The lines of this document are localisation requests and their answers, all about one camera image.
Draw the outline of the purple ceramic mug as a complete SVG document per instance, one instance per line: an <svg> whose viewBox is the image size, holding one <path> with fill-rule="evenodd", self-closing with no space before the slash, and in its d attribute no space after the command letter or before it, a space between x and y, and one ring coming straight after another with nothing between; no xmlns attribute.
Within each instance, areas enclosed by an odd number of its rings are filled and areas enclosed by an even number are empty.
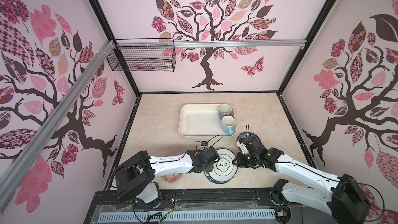
<svg viewBox="0 0 398 224"><path fill-rule="evenodd" d="M221 104L218 108L219 119L222 120L225 116L233 116L233 108L229 104Z"/></svg>

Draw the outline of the light blue ceramic mug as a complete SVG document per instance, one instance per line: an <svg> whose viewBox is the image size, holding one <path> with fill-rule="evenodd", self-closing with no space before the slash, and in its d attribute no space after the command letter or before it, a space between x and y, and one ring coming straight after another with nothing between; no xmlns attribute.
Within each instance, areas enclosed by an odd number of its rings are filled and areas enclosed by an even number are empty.
<svg viewBox="0 0 398 224"><path fill-rule="evenodd" d="M222 131L231 136L235 133L236 129L236 120L232 116L224 116L221 120L221 129Z"/></svg>

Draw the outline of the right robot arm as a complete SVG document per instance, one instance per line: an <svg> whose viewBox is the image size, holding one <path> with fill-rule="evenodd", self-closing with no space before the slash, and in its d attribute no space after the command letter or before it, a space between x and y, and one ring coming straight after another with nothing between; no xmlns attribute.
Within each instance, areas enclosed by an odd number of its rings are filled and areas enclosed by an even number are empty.
<svg viewBox="0 0 398 224"><path fill-rule="evenodd" d="M270 169L303 183L300 186L279 179L268 194L275 205L303 204L332 216L339 224L363 224L366 221L371 204L352 176L322 172L277 148L267 149L253 133L241 134L236 144L239 152L233 163L237 167Z"/></svg>

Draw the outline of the white green-rimmed plate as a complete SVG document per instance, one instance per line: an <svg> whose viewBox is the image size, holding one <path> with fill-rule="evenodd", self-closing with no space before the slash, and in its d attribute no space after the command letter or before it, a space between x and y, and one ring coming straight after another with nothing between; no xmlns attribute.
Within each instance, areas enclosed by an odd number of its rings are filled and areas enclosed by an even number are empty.
<svg viewBox="0 0 398 224"><path fill-rule="evenodd" d="M236 155L225 148L217 149L219 160L212 164L211 171L205 171L206 178L214 184L226 184L237 173L238 167L233 164Z"/></svg>

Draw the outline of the teal floral small plate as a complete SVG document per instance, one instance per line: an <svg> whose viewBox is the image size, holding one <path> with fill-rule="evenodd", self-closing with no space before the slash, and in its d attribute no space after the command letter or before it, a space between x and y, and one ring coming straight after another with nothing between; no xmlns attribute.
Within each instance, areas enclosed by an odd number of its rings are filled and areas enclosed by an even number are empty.
<svg viewBox="0 0 398 224"><path fill-rule="evenodd" d="M237 142L239 143L254 143L255 145L262 145L262 142L260 138L251 132L242 132L238 137L237 137Z"/></svg>

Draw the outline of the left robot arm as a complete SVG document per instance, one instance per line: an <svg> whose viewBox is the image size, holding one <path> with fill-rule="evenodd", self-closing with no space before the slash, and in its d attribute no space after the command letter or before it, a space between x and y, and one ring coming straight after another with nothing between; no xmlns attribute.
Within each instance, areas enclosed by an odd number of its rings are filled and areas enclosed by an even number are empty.
<svg viewBox="0 0 398 224"><path fill-rule="evenodd" d="M150 156L146 150L140 151L114 171L118 200L137 199L147 205L158 204L163 197L154 179L171 174L201 173L219 159L213 147L187 150L171 157Z"/></svg>

